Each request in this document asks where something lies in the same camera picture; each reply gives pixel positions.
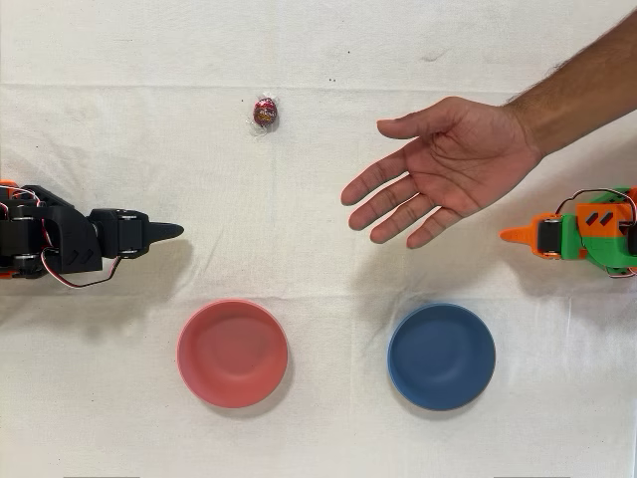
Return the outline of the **person's bare hand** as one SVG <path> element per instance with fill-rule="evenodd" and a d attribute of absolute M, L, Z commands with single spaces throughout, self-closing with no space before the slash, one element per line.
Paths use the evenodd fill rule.
<path fill-rule="evenodd" d="M 341 193 L 353 207 L 350 229 L 369 228 L 383 244 L 413 227 L 420 248 L 512 191 L 541 161 L 514 111 L 461 98 L 398 119 L 381 119 L 383 136 L 405 145 L 363 170 Z"/>

